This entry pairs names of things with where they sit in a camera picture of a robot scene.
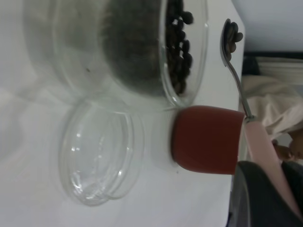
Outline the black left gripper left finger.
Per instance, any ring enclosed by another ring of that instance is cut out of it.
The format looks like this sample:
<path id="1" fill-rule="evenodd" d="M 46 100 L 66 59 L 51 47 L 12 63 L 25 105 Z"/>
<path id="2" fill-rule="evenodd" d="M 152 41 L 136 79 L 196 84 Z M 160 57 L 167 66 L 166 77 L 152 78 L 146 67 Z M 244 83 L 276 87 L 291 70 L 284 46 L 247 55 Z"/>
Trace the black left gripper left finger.
<path id="1" fill-rule="evenodd" d="M 300 227 L 301 219 L 279 195 L 265 172 L 238 162 L 233 179 L 234 227 Z"/>

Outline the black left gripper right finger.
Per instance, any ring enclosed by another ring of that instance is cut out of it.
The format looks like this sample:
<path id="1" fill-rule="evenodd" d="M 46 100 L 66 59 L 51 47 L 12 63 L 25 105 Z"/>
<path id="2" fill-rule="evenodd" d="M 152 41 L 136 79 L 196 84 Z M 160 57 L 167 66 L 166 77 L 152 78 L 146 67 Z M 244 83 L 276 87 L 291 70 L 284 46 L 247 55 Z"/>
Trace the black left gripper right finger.
<path id="1" fill-rule="evenodd" d="M 282 162 L 281 165 L 286 179 L 296 200 L 303 199 L 303 166 L 293 162 Z"/>

